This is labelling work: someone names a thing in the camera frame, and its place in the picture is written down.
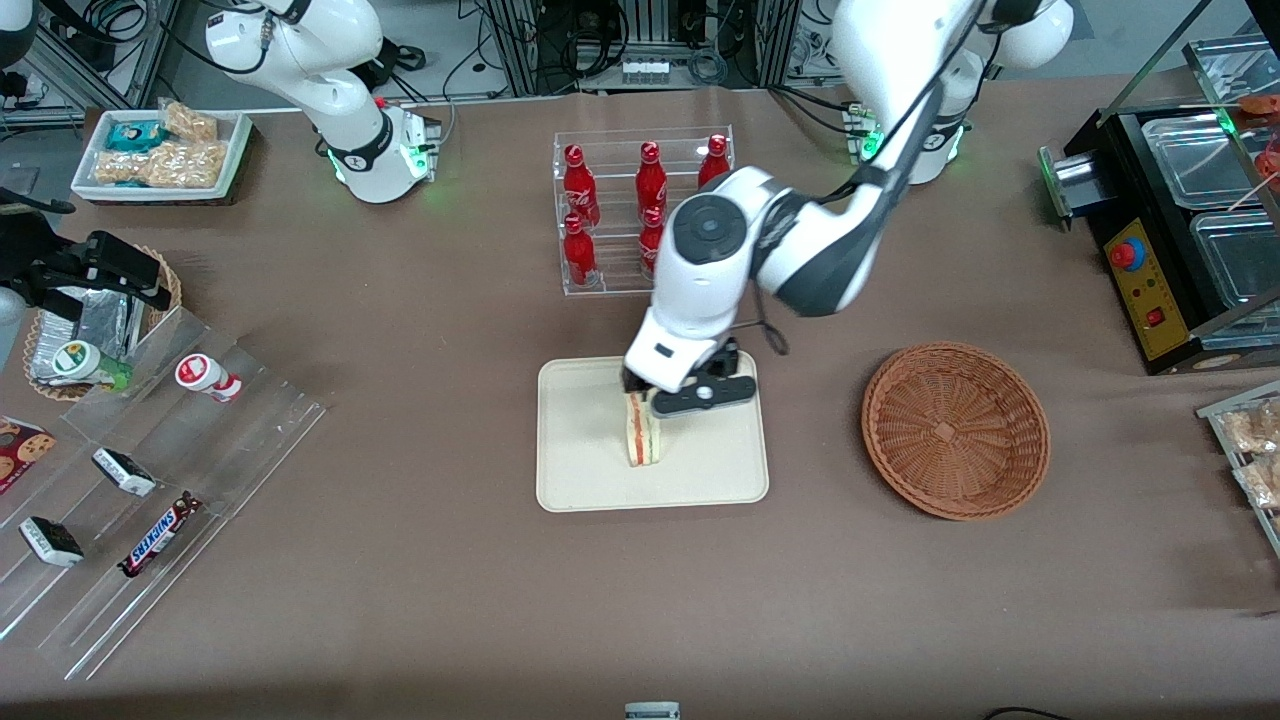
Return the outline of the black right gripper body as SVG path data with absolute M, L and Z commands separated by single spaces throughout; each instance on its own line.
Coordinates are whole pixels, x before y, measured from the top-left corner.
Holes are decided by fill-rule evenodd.
M 59 236 L 40 213 L 1 218 L 3 287 L 28 304 L 44 304 L 52 291 L 87 288 L 90 241 Z

